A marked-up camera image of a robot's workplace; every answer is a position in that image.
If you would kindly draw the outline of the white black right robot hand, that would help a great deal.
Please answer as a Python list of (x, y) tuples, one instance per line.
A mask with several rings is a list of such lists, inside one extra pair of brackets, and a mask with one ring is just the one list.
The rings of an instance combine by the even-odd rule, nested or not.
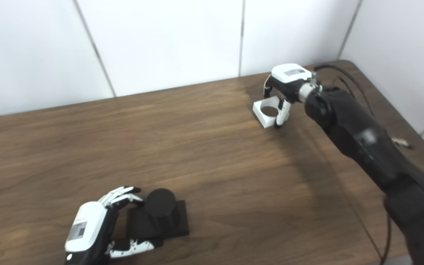
[(305, 103), (310, 92), (316, 88), (313, 72), (298, 64), (289, 63), (273, 67), (264, 83), (264, 98), (271, 97), (273, 89), (282, 95), (278, 99), (278, 114), (274, 127), (280, 128), (289, 117), (291, 105), (295, 102)]

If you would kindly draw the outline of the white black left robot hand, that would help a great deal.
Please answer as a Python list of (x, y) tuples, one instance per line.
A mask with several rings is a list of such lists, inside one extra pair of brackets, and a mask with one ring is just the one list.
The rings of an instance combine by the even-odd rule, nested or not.
[(121, 186), (99, 200), (82, 204), (64, 244), (65, 265), (107, 265), (110, 260), (126, 258), (163, 246), (161, 238), (113, 240), (119, 210), (128, 204), (143, 206), (135, 186)]

